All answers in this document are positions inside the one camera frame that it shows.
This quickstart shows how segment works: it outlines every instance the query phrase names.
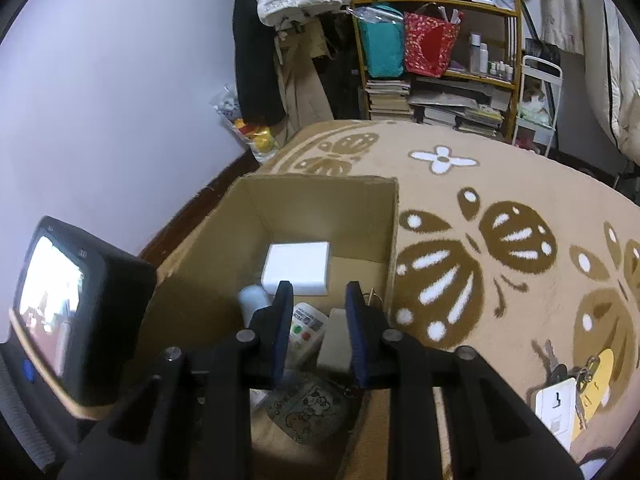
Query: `small bottle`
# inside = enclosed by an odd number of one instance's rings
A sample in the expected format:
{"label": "small bottle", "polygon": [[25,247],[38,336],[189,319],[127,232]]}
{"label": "small bottle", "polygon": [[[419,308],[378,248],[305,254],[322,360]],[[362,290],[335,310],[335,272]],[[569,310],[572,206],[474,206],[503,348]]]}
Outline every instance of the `small bottle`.
{"label": "small bottle", "polygon": [[469,47],[469,72],[480,73],[480,34],[471,33]]}
{"label": "small bottle", "polygon": [[489,51],[486,43],[480,43],[480,73],[486,74],[489,66]]}

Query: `metal screw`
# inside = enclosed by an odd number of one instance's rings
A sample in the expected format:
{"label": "metal screw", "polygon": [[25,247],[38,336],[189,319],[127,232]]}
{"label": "metal screw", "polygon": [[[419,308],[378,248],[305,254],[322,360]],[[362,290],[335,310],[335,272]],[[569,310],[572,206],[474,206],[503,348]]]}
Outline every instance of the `metal screw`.
{"label": "metal screw", "polygon": [[169,346],[169,348],[164,351],[164,358],[167,361],[175,361],[181,355],[182,350],[180,350],[177,346]]}
{"label": "metal screw", "polygon": [[458,357],[460,357],[460,359],[464,359],[465,361],[472,361],[476,358],[478,352],[471,348],[471,346],[463,345],[456,348],[456,354],[458,354]]}
{"label": "metal screw", "polygon": [[239,332],[236,333],[236,339],[238,339],[241,343],[248,343],[249,341],[253,341],[255,338],[255,332],[248,328],[243,328]]}
{"label": "metal screw", "polygon": [[392,342],[400,341],[403,335],[404,334],[402,332],[400,332],[399,330],[396,330],[395,328],[387,328],[382,333],[382,339],[392,343]]}

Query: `white flower pattern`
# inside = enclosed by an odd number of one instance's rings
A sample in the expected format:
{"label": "white flower pattern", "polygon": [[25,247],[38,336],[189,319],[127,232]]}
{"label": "white flower pattern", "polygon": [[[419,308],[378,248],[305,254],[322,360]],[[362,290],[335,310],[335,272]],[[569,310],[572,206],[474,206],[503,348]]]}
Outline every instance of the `white flower pattern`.
{"label": "white flower pattern", "polygon": [[434,152],[411,152],[409,156],[416,160],[426,160],[431,163],[431,173],[444,175],[453,167],[478,166],[478,161],[473,158],[451,156],[451,149],[447,146],[436,146]]}

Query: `shelf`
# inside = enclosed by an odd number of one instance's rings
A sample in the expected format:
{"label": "shelf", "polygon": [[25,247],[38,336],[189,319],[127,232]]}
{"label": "shelf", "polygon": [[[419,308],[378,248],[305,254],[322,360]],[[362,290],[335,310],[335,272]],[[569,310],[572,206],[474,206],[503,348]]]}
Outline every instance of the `shelf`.
{"label": "shelf", "polygon": [[485,77],[481,75],[470,74],[467,72],[458,72],[457,70],[447,70],[444,74],[442,74],[442,76],[457,77],[459,79],[467,79],[469,81],[478,81],[479,83],[487,83],[489,85],[499,86],[511,91],[515,90],[516,88],[516,86],[513,83],[509,83],[508,81],[503,81],[502,79]]}
{"label": "shelf", "polygon": [[369,5],[369,4],[373,4],[373,3],[392,4],[392,3],[403,3],[403,2],[408,2],[408,3],[417,2],[417,3],[424,3],[424,4],[434,3],[434,4],[440,4],[440,5],[452,5],[452,6],[456,6],[456,7],[461,7],[463,9],[479,10],[481,12],[488,12],[490,14],[497,14],[498,16],[511,16],[511,17],[514,17],[514,18],[518,17],[518,13],[517,13],[516,10],[501,9],[500,7],[496,7],[496,6],[492,6],[492,5],[478,4],[476,2],[466,2],[464,0],[353,0],[352,4],[354,6],[358,6],[358,5]]}

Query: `small monitor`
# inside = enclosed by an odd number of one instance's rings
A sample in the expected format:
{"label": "small monitor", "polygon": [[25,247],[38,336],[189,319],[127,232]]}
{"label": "small monitor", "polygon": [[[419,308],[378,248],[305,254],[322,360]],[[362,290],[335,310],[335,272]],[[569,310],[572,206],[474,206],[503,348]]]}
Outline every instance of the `small monitor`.
{"label": "small monitor", "polygon": [[155,286],[151,264],[44,217],[18,280],[15,317],[62,389],[100,406],[117,398]]}
{"label": "small monitor", "polygon": [[76,317],[84,272],[41,235],[31,255],[18,312],[31,339],[53,372],[62,377],[71,325]]}

